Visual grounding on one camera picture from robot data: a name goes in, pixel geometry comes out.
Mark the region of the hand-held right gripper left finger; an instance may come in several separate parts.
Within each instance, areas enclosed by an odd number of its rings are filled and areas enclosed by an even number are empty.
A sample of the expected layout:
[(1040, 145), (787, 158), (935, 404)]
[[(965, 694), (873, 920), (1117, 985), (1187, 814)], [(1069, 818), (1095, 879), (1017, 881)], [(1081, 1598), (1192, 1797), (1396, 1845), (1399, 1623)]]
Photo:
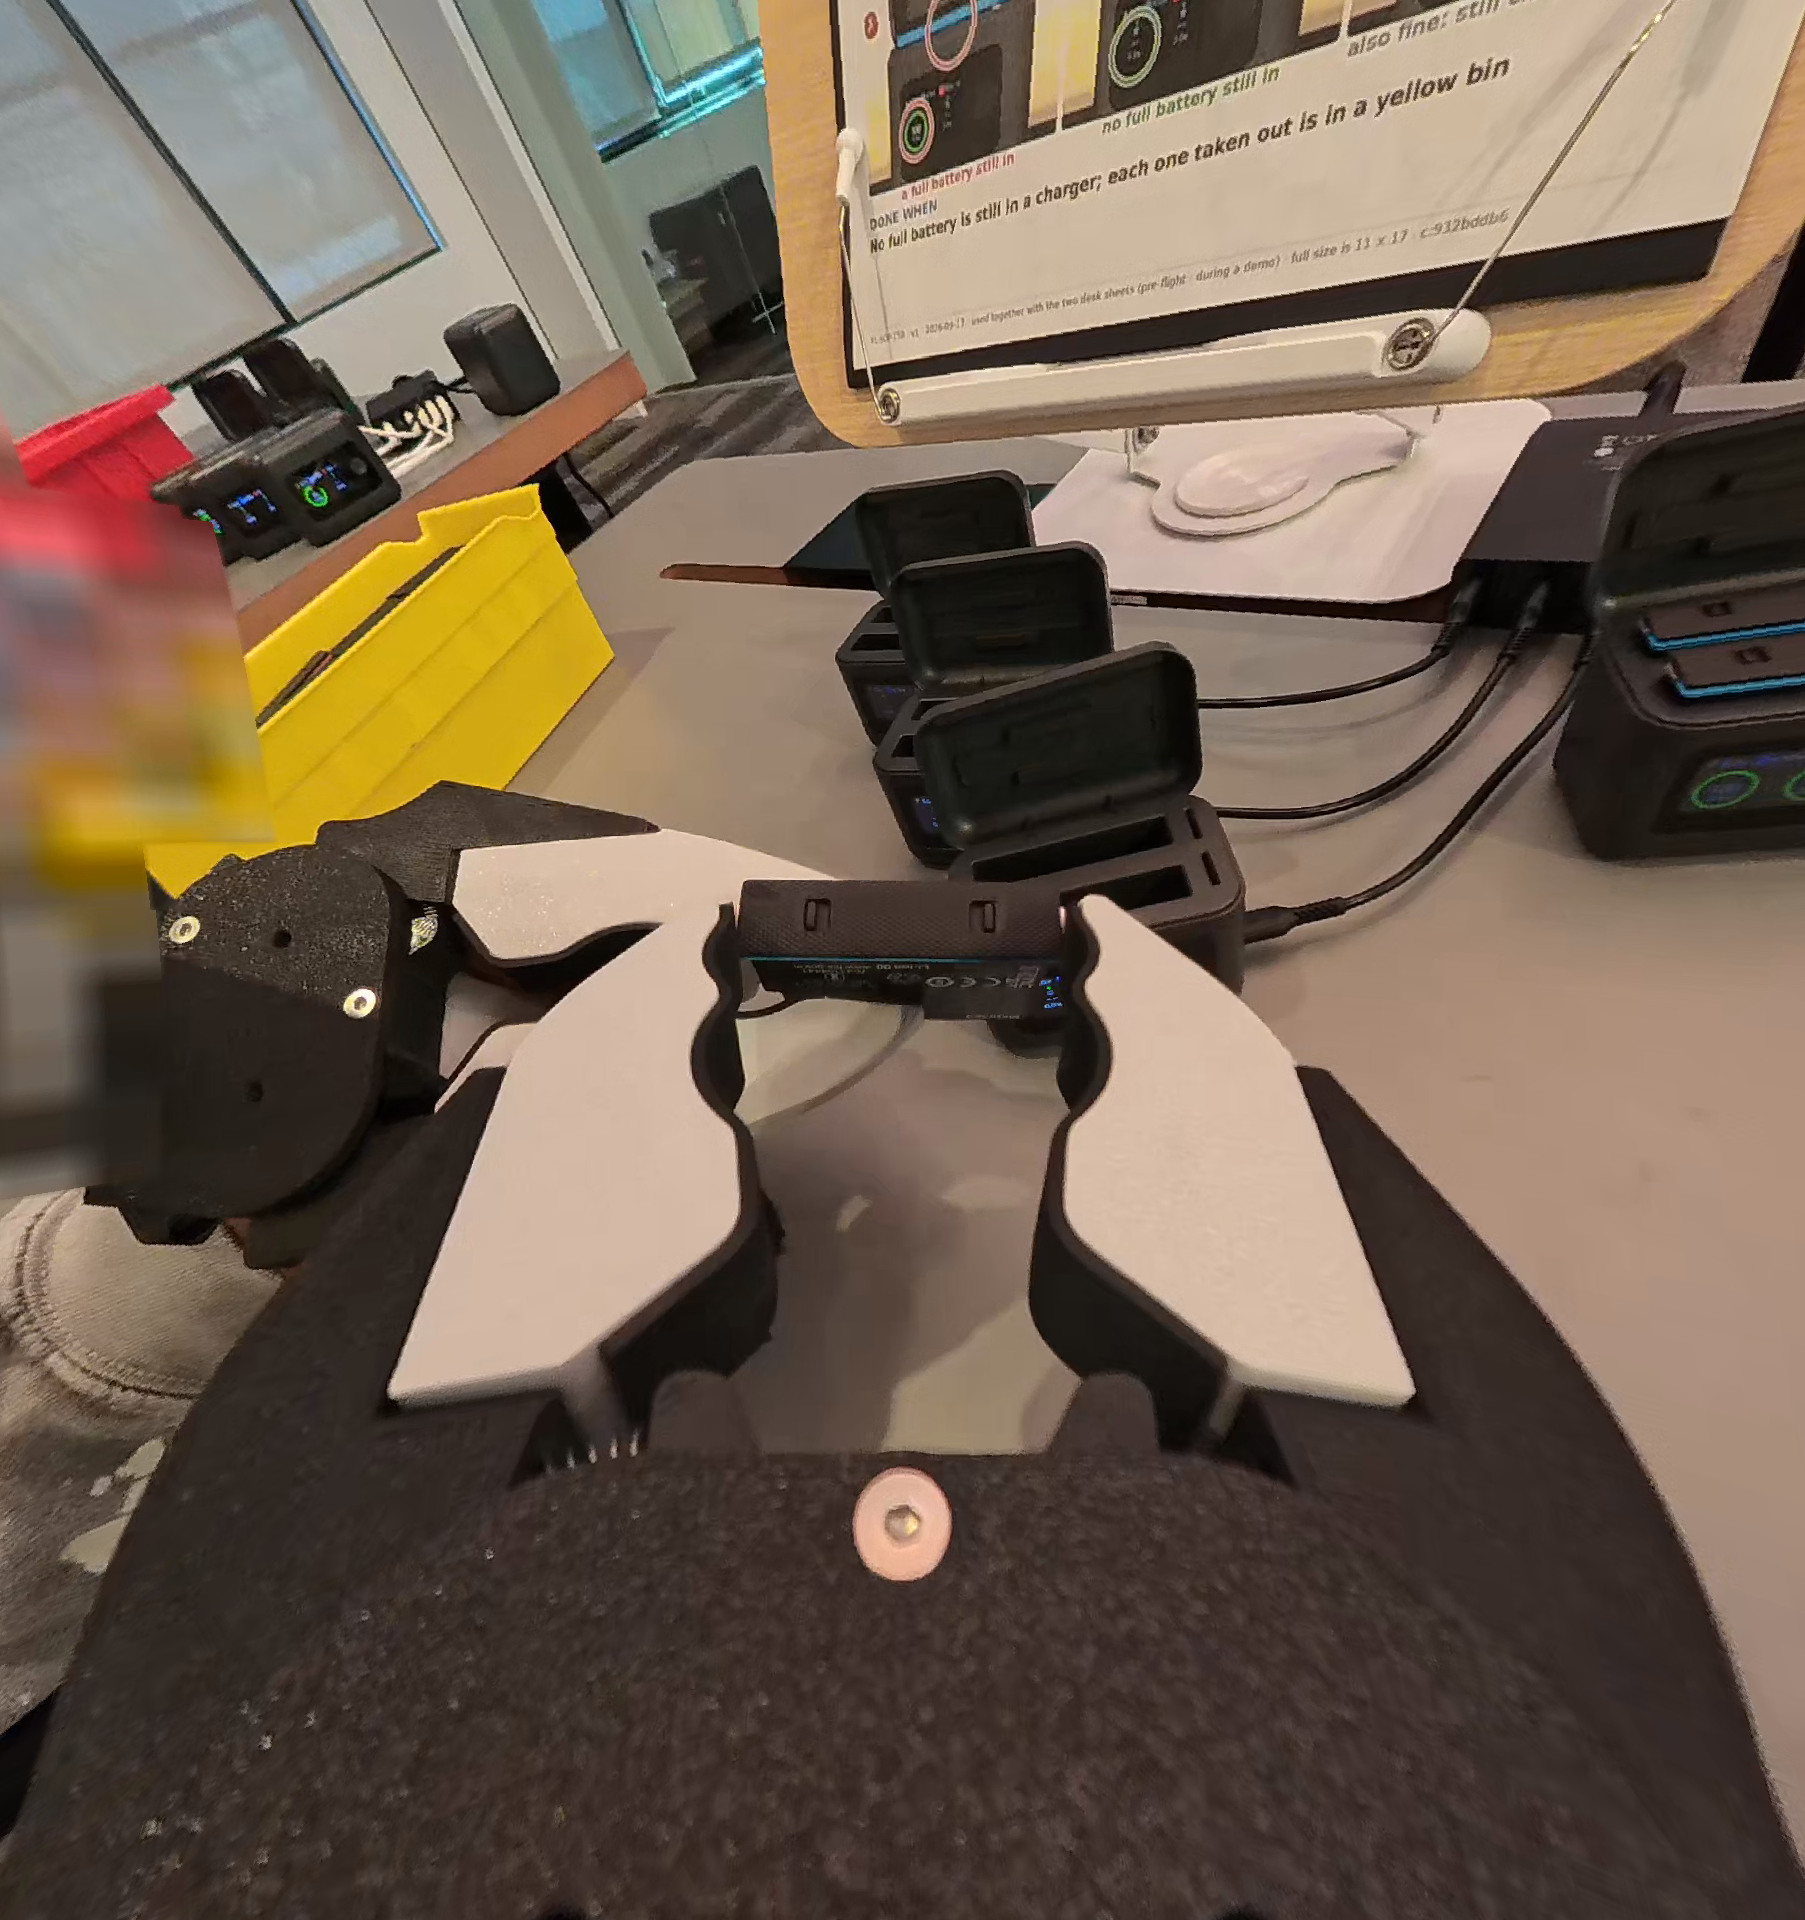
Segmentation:
[(389, 1399), (530, 1390), (648, 1407), (679, 1372), (731, 1378), (775, 1320), (775, 1214), (736, 1114), (731, 906), (613, 956), (514, 1047)]

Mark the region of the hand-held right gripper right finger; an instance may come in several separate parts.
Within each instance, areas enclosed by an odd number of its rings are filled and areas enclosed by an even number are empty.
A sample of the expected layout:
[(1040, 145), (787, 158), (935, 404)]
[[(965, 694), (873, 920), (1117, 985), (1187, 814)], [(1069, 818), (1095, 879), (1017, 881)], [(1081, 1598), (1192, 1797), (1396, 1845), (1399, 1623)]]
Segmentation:
[(1105, 898), (1069, 906), (1058, 985), (1043, 1347), (1131, 1382), (1159, 1443), (1225, 1434), (1253, 1393), (1408, 1413), (1412, 1361), (1273, 1030)]

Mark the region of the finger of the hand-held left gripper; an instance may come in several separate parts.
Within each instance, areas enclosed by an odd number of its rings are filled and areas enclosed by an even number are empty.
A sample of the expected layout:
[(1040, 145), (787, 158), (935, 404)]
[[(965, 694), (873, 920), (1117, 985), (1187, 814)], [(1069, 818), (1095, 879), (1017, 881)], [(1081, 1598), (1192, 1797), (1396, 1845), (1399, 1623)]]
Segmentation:
[(450, 916), (498, 971), (549, 969), (613, 931), (686, 924), (693, 952), (745, 881), (825, 881), (821, 870), (679, 828), (456, 854)]

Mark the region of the yellow plastic bin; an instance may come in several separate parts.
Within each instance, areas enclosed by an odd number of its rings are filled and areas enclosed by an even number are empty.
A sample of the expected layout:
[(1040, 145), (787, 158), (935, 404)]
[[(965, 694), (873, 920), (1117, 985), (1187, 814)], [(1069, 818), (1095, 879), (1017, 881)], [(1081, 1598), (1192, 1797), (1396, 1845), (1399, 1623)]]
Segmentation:
[(245, 655), (272, 832), (144, 854), (177, 898), (226, 854), (311, 841), (437, 779), (504, 788), (613, 662), (532, 487), (419, 511)]

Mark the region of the black battery charger case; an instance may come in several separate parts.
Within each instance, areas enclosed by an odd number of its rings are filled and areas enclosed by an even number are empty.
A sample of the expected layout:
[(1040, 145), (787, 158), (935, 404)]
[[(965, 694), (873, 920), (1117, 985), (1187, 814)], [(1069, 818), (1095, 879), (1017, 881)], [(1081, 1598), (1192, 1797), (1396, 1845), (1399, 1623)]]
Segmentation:
[(220, 561), (281, 555), (296, 533), (262, 464), (262, 448), (277, 430), (267, 397), (235, 365), (197, 373), (190, 394), (215, 430), (215, 444), (153, 478), (149, 498), (197, 520), (215, 533)]
[(1203, 775), (1196, 669), (1168, 645), (935, 702), (917, 770), (960, 881), (1099, 893), (1225, 985), (1246, 976), (1246, 881)]
[(1638, 620), (1802, 580), (1707, 583), (1661, 606), (1591, 610), (1591, 659), (1551, 772), (1594, 857), (1805, 851), (1805, 694), (1689, 706)]
[(1105, 570), (1090, 547), (1017, 547), (899, 564), (880, 595), (888, 636), (873, 651), (873, 775), (906, 854), (945, 870), (917, 734), (945, 702), (1109, 655)]
[(367, 442), (359, 401), (328, 361), (292, 339), (263, 339), (241, 349), (241, 365), (267, 410), (248, 456), (301, 542), (340, 542), (402, 498), (397, 478)]
[(841, 688), (865, 728), (880, 743), (917, 675), (904, 662), (888, 587), (912, 561), (978, 557), (1034, 547), (1034, 494), (1010, 468), (932, 476), (861, 490), (841, 513), (869, 573), (873, 610), (861, 611), (836, 649)]

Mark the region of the person's left forearm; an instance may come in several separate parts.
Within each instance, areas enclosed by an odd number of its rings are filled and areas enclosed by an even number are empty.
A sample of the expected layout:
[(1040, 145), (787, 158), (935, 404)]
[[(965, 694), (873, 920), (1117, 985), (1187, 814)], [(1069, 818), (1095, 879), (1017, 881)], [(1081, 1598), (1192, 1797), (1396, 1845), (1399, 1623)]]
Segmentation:
[(0, 1216), (0, 1737), (66, 1674), (174, 1426), (281, 1277), (47, 1188)]

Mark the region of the dark blue panel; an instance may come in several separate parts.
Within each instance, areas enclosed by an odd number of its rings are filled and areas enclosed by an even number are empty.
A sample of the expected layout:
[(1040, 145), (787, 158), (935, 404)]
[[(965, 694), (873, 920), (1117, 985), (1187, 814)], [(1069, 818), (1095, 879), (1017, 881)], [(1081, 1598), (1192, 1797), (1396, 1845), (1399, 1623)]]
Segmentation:
[(792, 587), (873, 587), (854, 494), (818, 533), (812, 533), (778, 570)]

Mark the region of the small black box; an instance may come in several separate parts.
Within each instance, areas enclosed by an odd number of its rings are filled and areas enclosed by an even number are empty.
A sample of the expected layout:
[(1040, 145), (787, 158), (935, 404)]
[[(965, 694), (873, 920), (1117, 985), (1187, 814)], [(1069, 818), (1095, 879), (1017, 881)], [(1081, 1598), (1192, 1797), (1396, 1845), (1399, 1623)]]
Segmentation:
[(494, 418), (522, 418), (561, 394), (561, 373), (519, 305), (458, 316), (445, 326), (445, 349)]

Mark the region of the black power adapter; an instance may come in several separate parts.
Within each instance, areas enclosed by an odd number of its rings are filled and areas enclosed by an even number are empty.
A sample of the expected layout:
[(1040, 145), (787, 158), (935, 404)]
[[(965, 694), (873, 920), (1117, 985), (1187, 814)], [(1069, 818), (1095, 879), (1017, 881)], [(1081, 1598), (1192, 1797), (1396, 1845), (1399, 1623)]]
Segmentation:
[(1476, 623), (1542, 593), (1567, 633), (1603, 606), (1805, 578), (1805, 397), (1556, 418), (1530, 434), (1456, 561)]

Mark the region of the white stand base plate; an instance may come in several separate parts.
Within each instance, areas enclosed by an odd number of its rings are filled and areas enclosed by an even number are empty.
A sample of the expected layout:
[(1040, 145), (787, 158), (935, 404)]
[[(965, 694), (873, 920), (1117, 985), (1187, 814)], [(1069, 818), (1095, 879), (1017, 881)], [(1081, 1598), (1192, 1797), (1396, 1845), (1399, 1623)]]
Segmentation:
[(1117, 448), (1081, 453), (1034, 530), (1090, 547), (1131, 606), (1402, 606), (1455, 578), (1547, 422), (1535, 397), (1447, 401), (1416, 453), (1373, 410), (1166, 425), (1159, 487), (1127, 478)]

